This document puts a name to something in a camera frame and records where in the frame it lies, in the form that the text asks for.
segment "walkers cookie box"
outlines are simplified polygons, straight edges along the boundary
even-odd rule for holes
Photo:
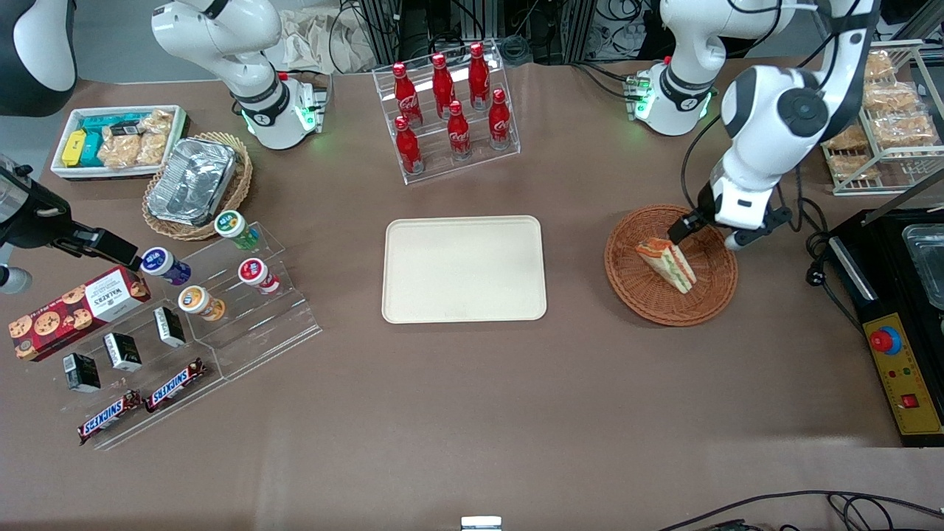
[[[117,266],[9,324],[16,357],[40,361],[151,298],[144,279]]]

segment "small black box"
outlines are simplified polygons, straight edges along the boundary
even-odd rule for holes
[[[171,347],[183,347],[187,344],[187,337],[183,334],[180,317],[174,312],[161,306],[154,310],[154,322],[158,325],[158,337]]]
[[[112,332],[105,335],[104,341],[112,367],[128,372],[141,368],[141,356],[134,344],[134,337]]]
[[[62,368],[65,369],[65,381],[73,391],[92,393],[102,388],[92,358],[73,352],[62,358]]]

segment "snack rack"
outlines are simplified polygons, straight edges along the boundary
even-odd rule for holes
[[[285,247],[259,223],[251,227],[260,236],[255,248],[240,250],[226,239],[206,246],[182,259],[193,272],[182,286],[147,277],[151,300],[42,362],[28,363],[26,371],[31,376],[52,380],[50,402],[62,413],[60,428],[70,441],[77,444],[76,428],[117,401],[128,389],[140,391],[146,399],[197,357],[207,372],[164,407],[148,413],[140,405],[93,436],[86,445],[99,450],[112,448],[321,332],[311,307],[289,278],[283,262]],[[240,282],[237,268],[253,256],[262,259],[279,276],[279,291],[263,295]],[[201,285],[226,303],[226,313],[220,320],[208,322],[177,308],[177,295],[190,285]],[[159,340],[154,310],[161,306],[173,310],[180,318],[187,340],[184,346],[175,349]],[[111,332],[134,337],[142,358],[141,368],[124,372],[111,367],[102,341]],[[67,388],[61,360],[71,352],[95,360],[101,389],[80,393]]]
[[[915,62],[923,77],[924,85],[928,88],[928,94],[922,98],[922,101],[928,106],[928,113],[940,134],[942,124],[939,122],[939,117],[944,111],[944,103],[941,102],[940,94],[928,73],[928,68],[921,59],[919,50],[923,45],[924,42],[920,40],[888,41],[873,43],[870,49],[888,52],[894,66],[894,74],[878,80],[880,83],[910,81],[910,76],[907,75],[909,64],[910,61]],[[835,156],[865,155],[868,157],[866,163],[848,176],[843,177],[831,171],[834,195],[897,195],[932,176],[938,170],[944,169],[944,146],[941,146],[940,142],[937,142],[936,146],[881,149],[876,142],[876,134],[871,128],[872,120],[881,116],[880,113],[867,111],[865,108],[859,111],[857,120],[868,138],[867,149],[837,151],[827,148],[826,145],[821,146],[827,162]]]

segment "brown tablecloth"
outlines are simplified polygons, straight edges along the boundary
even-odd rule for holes
[[[725,79],[744,66],[730,61]],[[70,106],[173,103],[192,117],[192,132],[246,141],[256,172],[244,213],[288,248],[295,284],[325,331],[105,453],[77,447],[33,366],[12,351],[0,356],[2,522],[416,530],[498,514],[518,531],[644,530],[794,488],[940,503],[944,452],[897,448],[863,340],[803,281],[805,233],[780,229],[740,252],[740,284],[718,318],[691,329],[646,322],[611,290],[603,247],[627,211],[683,202],[679,165],[692,135],[628,123],[621,102],[567,67],[529,65],[511,78],[521,155],[411,187],[396,170],[370,76],[339,78],[325,133],[284,152],[250,137],[219,82],[83,83]],[[704,138],[690,165],[693,193],[728,144],[721,128]],[[879,203],[826,195],[818,154],[804,170],[809,196],[834,224]],[[199,248],[145,226],[145,181],[68,183],[47,173],[43,182],[77,219],[142,248]],[[388,223],[496,214],[541,221],[542,319],[383,320]],[[12,262],[36,285],[2,299],[6,321],[106,267],[50,249],[17,250]],[[812,498],[731,516],[828,524],[826,505]]]

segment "coca-cola bottle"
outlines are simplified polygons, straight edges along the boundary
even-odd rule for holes
[[[456,88],[446,68],[446,56],[432,56],[432,95],[436,98],[436,114],[440,120],[449,119],[449,104],[456,99]]]
[[[419,154],[419,141],[416,134],[410,130],[410,120],[406,116],[398,116],[394,120],[396,125],[396,150],[403,160],[403,169],[410,175],[423,173],[423,157]]]
[[[488,108],[488,65],[485,64],[485,47],[482,43],[472,43],[472,64],[469,65],[469,100],[472,109],[484,111]]]
[[[449,147],[452,149],[452,158],[457,161],[468,160],[472,156],[472,144],[469,141],[469,124],[463,116],[463,104],[459,100],[452,100],[449,104]]]
[[[512,122],[512,114],[505,103],[505,91],[495,89],[492,93],[492,109],[488,112],[488,129],[492,133],[489,144],[495,151],[504,151],[512,143],[512,135],[508,131]]]
[[[423,125],[423,112],[419,110],[419,95],[416,87],[407,77],[407,67],[402,62],[394,63],[394,95],[400,107],[400,114],[410,121],[411,128]]]

